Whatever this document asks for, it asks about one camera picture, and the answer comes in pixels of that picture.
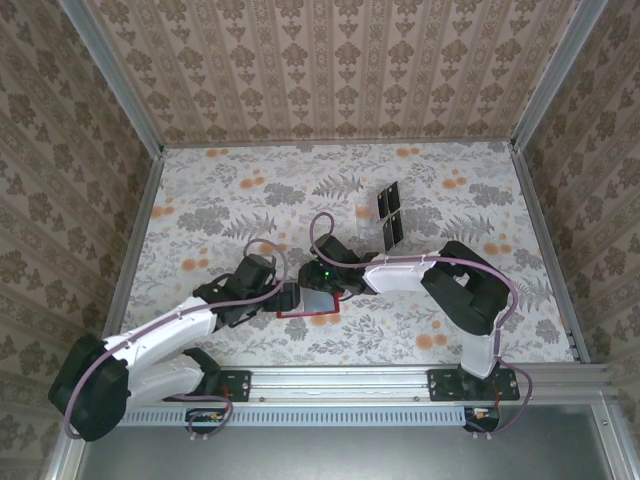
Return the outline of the red leather card holder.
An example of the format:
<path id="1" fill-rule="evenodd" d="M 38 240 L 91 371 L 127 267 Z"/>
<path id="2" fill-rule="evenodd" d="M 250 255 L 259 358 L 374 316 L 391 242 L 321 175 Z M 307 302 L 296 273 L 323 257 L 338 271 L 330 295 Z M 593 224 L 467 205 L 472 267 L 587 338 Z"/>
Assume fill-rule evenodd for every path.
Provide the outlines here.
<path id="1" fill-rule="evenodd" d="M 327 293 L 322 291 L 301 289 L 300 302 L 296 308 L 290 311 L 278 311 L 277 318 L 313 317 L 340 312 L 340 293 Z"/>

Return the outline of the clear acrylic card stand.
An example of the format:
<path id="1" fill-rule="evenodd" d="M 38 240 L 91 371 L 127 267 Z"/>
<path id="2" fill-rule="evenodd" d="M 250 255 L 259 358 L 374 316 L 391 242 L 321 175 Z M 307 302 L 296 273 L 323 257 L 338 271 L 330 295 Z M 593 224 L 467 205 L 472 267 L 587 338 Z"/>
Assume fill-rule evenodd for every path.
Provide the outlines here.
<path id="1" fill-rule="evenodd" d="M 355 218 L 356 218 L 356 236 L 367 247 L 368 250 L 384 252 L 383 242 L 383 224 L 387 221 L 391 221 L 391 216 L 396 212 L 401 212 L 401 207 L 398 211 L 388 216 L 381 221 L 378 215 L 377 200 L 376 197 L 383 189 L 387 189 L 392 183 L 381 184 L 377 190 L 368 191 L 364 197 L 356 201 L 355 204 Z"/>

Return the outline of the floral paper table cover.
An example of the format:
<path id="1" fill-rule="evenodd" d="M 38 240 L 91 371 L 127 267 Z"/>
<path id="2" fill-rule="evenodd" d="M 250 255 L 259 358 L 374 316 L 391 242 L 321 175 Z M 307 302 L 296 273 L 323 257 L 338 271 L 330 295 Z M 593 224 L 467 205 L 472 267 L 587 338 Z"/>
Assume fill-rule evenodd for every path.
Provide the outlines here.
<path id="1" fill-rule="evenodd" d="M 397 181 L 398 255 L 458 240 L 503 272 L 519 304 L 501 335 L 516 363 L 573 355 L 507 145 L 503 142 L 342 144 L 171 150 L 123 321 L 133 328 L 198 286 L 233 271 L 244 247 L 286 254 L 295 274 L 311 238 L 332 232 L 357 253 L 356 201 Z M 346 301 L 339 313 L 279 319 L 261 313 L 201 342 L 228 366 L 457 363 L 455 326 L 427 295 Z"/>

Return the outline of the left black connector box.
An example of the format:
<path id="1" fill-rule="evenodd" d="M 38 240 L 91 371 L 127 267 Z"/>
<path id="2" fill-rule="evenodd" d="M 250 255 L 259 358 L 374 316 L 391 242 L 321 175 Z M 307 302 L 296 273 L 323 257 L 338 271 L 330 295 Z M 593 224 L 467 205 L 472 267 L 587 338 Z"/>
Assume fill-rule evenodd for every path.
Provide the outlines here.
<path id="1" fill-rule="evenodd" d="M 196 435 L 211 434 L 225 417 L 224 408 L 191 409 L 185 414 L 186 429 Z"/>

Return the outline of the black connector box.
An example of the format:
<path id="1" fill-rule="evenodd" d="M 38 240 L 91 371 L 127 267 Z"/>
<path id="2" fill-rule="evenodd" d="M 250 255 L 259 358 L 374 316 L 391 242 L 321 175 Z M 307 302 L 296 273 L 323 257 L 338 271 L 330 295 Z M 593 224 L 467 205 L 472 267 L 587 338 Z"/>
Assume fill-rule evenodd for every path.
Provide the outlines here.
<path id="1" fill-rule="evenodd" d="M 225 417 L 224 408 L 191 409 L 185 414 L 186 429 L 196 435 L 211 434 Z"/>
<path id="2" fill-rule="evenodd" d="M 491 433 L 498 428 L 500 413 L 497 407 L 465 407 L 464 418 L 466 431 Z"/>

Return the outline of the grey metal sheet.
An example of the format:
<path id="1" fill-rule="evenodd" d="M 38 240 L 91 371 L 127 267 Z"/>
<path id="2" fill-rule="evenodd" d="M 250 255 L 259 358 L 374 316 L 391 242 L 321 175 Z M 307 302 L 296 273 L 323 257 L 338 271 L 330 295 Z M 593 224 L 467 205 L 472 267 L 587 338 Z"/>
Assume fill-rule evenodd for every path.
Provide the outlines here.
<path id="1" fill-rule="evenodd" d="M 460 427 L 114 430 L 90 443 L 76 480 L 613 480 L 591 413 L 533 407 L 506 432 Z"/>

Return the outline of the right black connector box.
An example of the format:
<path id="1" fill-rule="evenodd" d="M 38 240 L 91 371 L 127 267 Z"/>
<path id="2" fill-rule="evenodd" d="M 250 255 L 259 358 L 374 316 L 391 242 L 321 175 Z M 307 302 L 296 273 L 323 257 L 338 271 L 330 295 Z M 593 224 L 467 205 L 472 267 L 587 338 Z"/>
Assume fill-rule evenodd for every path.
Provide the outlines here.
<path id="1" fill-rule="evenodd" d="M 466 431 L 491 433 L 498 428 L 500 413 L 497 407 L 465 407 L 464 418 Z"/>

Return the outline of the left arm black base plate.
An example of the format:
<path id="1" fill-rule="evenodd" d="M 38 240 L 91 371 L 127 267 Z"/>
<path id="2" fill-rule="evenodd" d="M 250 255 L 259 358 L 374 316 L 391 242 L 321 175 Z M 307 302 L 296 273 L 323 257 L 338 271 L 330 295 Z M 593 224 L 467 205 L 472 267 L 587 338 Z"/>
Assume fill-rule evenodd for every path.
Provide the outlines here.
<path id="1" fill-rule="evenodd" d="M 247 402 L 251 391 L 252 374 L 248 370 L 222 370 L 203 373 L 194 388 L 163 398 L 164 402 L 191 400 L 197 397 L 223 397 L 232 402 Z"/>

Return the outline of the aluminium mounting rail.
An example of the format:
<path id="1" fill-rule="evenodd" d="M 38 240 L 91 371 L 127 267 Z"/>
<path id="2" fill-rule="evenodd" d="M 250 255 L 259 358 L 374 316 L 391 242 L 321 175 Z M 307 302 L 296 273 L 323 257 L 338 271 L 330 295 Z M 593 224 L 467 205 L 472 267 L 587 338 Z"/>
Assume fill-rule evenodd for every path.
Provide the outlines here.
<path id="1" fill-rule="evenodd" d="M 445 365 L 251 366 L 248 404 L 356 405 L 425 404 L 437 370 Z M 522 394 L 533 384 L 532 403 L 590 404 L 617 397 L 607 367 L 582 363 L 524 364 L 514 367 Z"/>

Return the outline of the aluminium side rail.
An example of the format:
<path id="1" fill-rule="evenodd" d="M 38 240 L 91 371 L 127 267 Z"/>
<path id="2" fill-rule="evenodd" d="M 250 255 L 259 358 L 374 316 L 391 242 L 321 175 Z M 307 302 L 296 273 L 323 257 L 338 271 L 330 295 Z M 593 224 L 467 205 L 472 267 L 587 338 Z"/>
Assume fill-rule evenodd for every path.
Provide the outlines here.
<path id="1" fill-rule="evenodd" d="M 146 231 L 151 219 L 156 195 L 160 187 L 163 168 L 163 156 L 160 155 L 159 157 L 154 158 L 151 162 L 149 177 L 145 185 L 124 258 L 124 263 L 121 268 L 120 276 L 106 317 L 102 332 L 102 336 L 104 338 L 117 334 L 122 327 L 143 249 Z"/>
<path id="2" fill-rule="evenodd" d="M 525 158 L 511 143 L 507 143 L 507 147 L 509 148 L 514 170 L 521 186 L 523 198 L 546 267 L 550 286 L 556 299 L 559 315 L 563 321 L 566 335 L 572 345 L 574 358 L 581 363 L 591 363 L 592 360 L 581 332 L 580 324 Z"/>

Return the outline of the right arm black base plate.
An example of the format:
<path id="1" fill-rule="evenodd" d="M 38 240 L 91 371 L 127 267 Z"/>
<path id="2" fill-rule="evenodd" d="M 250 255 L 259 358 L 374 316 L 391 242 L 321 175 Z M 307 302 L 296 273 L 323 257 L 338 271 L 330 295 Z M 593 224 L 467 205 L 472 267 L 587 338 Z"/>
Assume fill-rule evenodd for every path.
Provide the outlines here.
<path id="1" fill-rule="evenodd" d="M 427 372 L 429 396 L 433 402 L 447 401 L 515 401 L 520 391 L 515 372 L 495 367 L 485 379 L 464 369 L 432 369 Z"/>

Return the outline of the aluminium frame bar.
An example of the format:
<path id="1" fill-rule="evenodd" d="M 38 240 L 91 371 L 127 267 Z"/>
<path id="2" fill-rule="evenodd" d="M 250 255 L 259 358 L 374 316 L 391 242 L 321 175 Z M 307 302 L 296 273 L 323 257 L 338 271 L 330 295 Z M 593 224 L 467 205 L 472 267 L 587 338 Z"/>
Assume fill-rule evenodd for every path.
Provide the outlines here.
<path id="1" fill-rule="evenodd" d="M 62 432 L 52 451 L 44 480 L 76 480 L 87 443 L 73 440 Z"/>
<path id="2" fill-rule="evenodd" d="M 612 480 L 627 480 L 626 463 L 614 428 L 612 415 L 606 403 L 606 397 L 602 392 L 598 393 L 597 399 L 592 404 L 592 413 Z"/>

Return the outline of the aluminium frame post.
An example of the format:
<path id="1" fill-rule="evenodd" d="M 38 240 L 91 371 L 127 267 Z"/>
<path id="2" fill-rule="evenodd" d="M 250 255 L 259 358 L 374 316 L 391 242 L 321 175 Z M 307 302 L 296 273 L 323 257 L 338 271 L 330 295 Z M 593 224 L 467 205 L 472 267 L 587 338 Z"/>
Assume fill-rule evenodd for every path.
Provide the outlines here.
<path id="1" fill-rule="evenodd" d="M 608 0 L 580 0 L 511 135 L 516 152 L 522 152 L 533 136 L 607 3 Z"/>
<path id="2" fill-rule="evenodd" d="M 59 0 L 67 17 L 84 42 L 92 59 L 100 69 L 139 139 L 152 158 L 159 158 L 163 141 L 153 125 L 142 100 L 129 81 L 116 50 L 98 25 L 85 0 Z"/>

